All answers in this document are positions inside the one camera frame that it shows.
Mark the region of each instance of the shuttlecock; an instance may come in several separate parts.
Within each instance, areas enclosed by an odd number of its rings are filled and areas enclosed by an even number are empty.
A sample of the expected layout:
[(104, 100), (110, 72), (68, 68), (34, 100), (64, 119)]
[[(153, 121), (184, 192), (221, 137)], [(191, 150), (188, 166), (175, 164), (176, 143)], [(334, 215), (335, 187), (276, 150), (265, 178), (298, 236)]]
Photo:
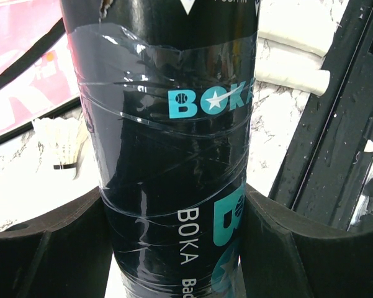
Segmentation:
[(65, 180), (73, 180), (80, 149), (88, 137), (84, 119), (43, 118), (32, 124), (39, 142), (51, 155), (55, 172)]

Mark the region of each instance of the red sign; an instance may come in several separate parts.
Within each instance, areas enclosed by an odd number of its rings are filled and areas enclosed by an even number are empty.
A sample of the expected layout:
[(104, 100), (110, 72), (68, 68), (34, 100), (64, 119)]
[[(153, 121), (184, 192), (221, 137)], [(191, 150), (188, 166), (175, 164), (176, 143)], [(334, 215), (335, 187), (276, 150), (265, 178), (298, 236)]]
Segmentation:
[[(61, 18), (59, 0), (0, 0), (0, 73)], [(0, 90), (0, 135), (78, 96), (63, 36), (25, 73)]]

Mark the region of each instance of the white marble surface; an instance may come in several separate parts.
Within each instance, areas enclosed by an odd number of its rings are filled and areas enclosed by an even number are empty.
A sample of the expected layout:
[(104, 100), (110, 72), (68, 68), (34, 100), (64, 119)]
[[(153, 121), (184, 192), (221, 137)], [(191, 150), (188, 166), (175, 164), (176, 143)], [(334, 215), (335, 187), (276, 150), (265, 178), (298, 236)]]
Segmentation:
[[(268, 11), (276, 1), (264, 0), (261, 11)], [(346, 9), (347, 0), (320, 1), (334, 24), (334, 31)], [(303, 51), (259, 40), (259, 54), (267, 59), (288, 59), (295, 63), (320, 69), (323, 59)], [(267, 195), (288, 149), (309, 93), (257, 82), (254, 89), (254, 112), (251, 121), (251, 146), (248, 183)], [(80, 117), (80, 109), (67, 117)], [(0, 146), (0, 230), (59, 207), (88, 192), (97, 185), (97, 169), (91, 142), (82, 150), (78, 177), (68, 185), (52, 176), (51, 165), (45, 162), (44, 147), (33, 131)], [(106, 297), (119, 294), (119, 270), (113, 266)]]

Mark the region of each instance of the black cylindrical tube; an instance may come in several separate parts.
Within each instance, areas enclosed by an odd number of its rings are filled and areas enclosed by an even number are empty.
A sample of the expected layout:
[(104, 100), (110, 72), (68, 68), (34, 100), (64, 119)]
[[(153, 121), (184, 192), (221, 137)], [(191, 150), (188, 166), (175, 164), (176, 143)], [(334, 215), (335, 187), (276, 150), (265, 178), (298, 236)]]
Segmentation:
[(61, 2), (129, 297), (233, 297), (256, 3)]

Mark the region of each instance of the tape wrap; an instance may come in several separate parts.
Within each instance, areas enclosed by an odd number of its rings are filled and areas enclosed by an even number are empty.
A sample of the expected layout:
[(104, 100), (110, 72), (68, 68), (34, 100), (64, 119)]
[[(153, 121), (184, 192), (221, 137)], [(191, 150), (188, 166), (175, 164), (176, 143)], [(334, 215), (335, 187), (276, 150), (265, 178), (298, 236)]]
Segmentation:
[(69, 34), (129, 297), (233, 297), (256, 34), (179, 51), (117, 24)]

